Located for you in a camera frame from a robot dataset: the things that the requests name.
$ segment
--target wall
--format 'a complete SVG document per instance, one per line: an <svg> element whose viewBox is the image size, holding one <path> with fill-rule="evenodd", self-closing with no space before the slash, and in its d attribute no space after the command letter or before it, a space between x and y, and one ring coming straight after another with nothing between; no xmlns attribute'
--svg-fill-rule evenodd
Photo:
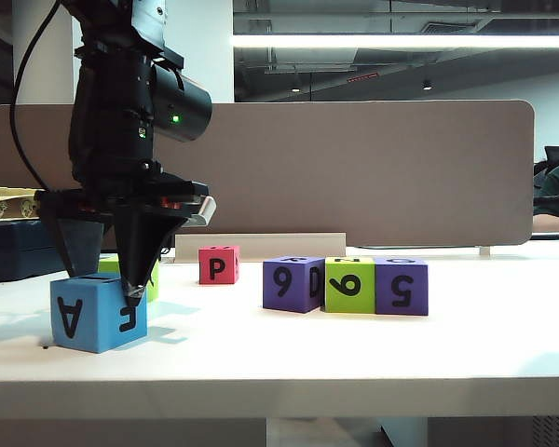
<svg viewBox="0 0 559 447"><path fill-rule="evenodd" d="M535 110L535 160L545 157L545 145L559 145L559 73L453 90L417 99L520 99Z"/></svg>

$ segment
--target ceiling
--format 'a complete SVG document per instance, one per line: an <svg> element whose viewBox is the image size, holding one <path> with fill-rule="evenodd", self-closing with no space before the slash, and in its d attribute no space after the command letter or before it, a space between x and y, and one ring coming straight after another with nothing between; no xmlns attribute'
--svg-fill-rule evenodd
<svg viewBox="0 0 559 447"><path fill-rule="evenodd" d="M559 0L234 0L234 33L559 34ZM234 56L238 102L404 100L427 76L453 89L559 71L559 51L236 48Z"/></svg>

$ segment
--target beige partition panel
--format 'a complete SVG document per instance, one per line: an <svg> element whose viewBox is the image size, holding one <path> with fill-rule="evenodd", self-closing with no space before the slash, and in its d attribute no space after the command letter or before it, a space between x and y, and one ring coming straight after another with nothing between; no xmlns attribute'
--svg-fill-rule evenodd
<svg viewBox="0 0 559 447"><path fill-rule="evenodd" d="M18 111L50 187L70 187L70 105ZM532 225L534 112L521 101L215 104L195 142L156 137L166 171L207 183L212 233L346 232L348 245L497 245ZM35 186L0 107L0 185Z"/></svg>

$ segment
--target lime green cube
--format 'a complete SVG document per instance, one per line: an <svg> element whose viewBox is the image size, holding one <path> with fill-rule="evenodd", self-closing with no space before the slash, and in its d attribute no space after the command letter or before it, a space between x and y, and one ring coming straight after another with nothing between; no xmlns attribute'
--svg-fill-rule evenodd
<svg viewBox="0 0 559 447"><path fill-rule="evenodd" d="M375 312L375 260L325 259L325 311L354 314Z"/></svg>
<svg viewBox="0 0 559 447"><path fill-rule="evenodd" d="M118 255L110 256L108 258L101 258L100 264L97 267L98 272L102 273L120 273L120 266L118 265ZM159 296L159 261L153 266L151 271L151 280L147 283L147 302L151 303Z"/></svg>

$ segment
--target ceiling light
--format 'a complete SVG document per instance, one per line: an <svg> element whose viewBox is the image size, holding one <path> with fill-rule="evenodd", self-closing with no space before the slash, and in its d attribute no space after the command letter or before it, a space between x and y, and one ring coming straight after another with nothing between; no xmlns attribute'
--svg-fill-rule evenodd
<svg viewBox="0 0 559 447"><path fill-rule="evenodd" d="M296 65L294 66L294 78L292 80L292 93L300 93L300 88L302 87L302 83L300 82L300 77L298 76L298 72L296 71Z"/></svg>
<svg viewBox="0 0 559 447"><path fill-rule="evenodd" d="M234 47L252 48L559 48L559 35L485 34L238 34Z"/></svg>

